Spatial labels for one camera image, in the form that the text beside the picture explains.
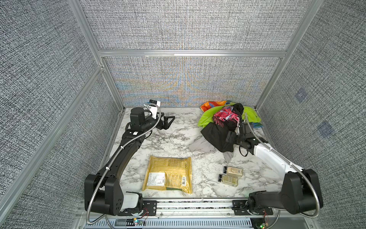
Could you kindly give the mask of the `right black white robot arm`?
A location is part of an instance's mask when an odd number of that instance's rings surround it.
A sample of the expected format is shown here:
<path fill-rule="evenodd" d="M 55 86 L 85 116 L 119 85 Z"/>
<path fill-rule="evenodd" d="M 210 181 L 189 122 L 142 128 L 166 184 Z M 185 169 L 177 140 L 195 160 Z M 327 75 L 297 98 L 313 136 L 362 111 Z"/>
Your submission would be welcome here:
<path fill-rule="evenodd" d="M 318 174 L 314 170 L 304 169 L 281 155 L 264 138 L 258 137 L 249 123 L 241 122 L 235 131 L 228 133 L 226 141 L 263 160 L 283 180 L 280 191 L 250 193 L 245 210 L 256 214 L 274 208 L 293 215 L 318 217 L 324 202 Z"/>

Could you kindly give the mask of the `grey cloth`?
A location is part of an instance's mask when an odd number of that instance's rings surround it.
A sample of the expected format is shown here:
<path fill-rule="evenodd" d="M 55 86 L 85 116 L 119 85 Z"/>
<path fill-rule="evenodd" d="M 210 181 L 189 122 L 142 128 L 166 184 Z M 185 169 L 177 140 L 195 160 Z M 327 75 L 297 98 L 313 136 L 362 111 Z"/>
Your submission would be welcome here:
<path fill-rule="evenodd" d="M 230 163 L 232 158 L 234 157 L 234 152 L 221 152 L 217 148 L 215 148 L 211 143 L 209 143 L 203 136 L 197 137 L 193 143 L 189 145 L 189 150 L 191 152 L 205 152 L 205 153 L 221 153 L 226 161 L 226 163 Z"/>

